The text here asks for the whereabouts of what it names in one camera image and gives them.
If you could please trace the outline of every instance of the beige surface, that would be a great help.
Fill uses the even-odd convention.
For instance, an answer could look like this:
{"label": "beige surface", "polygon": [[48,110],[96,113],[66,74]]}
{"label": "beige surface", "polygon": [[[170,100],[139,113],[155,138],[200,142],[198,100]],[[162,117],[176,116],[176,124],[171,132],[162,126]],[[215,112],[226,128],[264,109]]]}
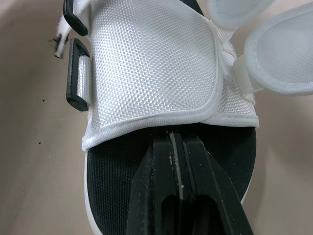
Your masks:
{"label": "beige surface", "polygon": [[[238,54],[260,21],[305,2],[278,0],[239,29]],[[83,197],[86,114],[65,99],[68,48],[64,60],[53,57],[61,9],[62,0],[0,0],[1,235],[92,234]],[[246,214],[257,235],[312,234],[313,97],[259,92],[256,100],[261,127]]]}

